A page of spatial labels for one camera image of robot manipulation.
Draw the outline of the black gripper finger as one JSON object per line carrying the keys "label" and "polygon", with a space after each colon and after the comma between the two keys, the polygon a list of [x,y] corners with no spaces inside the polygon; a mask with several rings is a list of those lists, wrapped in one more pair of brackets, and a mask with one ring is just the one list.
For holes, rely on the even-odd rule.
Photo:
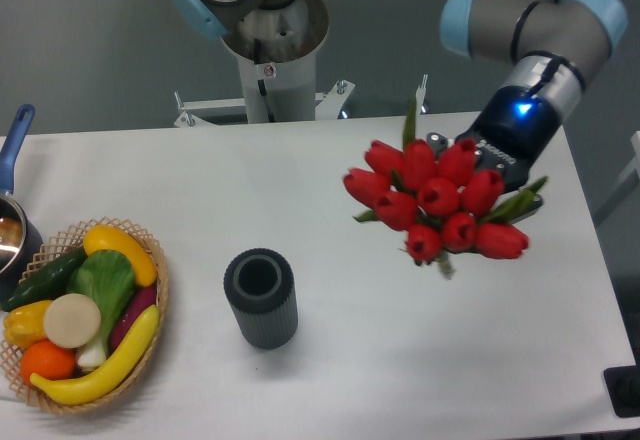
{"label": "black gripper finger", "polygon": [[541,195],[532,194],[531,192],[520,192],[518,195],[514,196],[513,199],[515,202],[511,210],[508,223],[517,223],[531,215],[534,215],[544,204],[544,200]]}
{"label": "black gripper finger", "polygon": [[455,144],[455,140],[437,132],[429,132],[425,138],[434,153],[444,153]]}

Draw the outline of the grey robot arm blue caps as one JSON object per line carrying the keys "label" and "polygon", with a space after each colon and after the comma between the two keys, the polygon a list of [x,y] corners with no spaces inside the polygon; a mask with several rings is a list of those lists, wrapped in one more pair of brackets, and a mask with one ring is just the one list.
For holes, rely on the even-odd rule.
{"label": "grey robot arm blue caps", "polygon": [[[329,26],[322,0],[172,0],[201,36],[236,57],[252,123],[340,116],[353,85],[316,91],[316,55]],[[466,131],[476,165],[502,176],[499,217],[517,221],[541,203],[532,165],[610,58],[628,25],[620,0],[447,0],[443,46],[513,69]]]}

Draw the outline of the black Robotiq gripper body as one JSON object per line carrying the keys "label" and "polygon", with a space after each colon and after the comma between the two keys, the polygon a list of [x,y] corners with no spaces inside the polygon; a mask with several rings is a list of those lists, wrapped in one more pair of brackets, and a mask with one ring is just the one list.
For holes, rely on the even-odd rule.
{"label": "black Robotiq gripper body", "polygon": [[499,89],[456,142],[471,139],[479,158],[476,169],[496,170],[507,192],[524,186],[532,165],[560,127],[560,117],[544,98],[520,86]]}

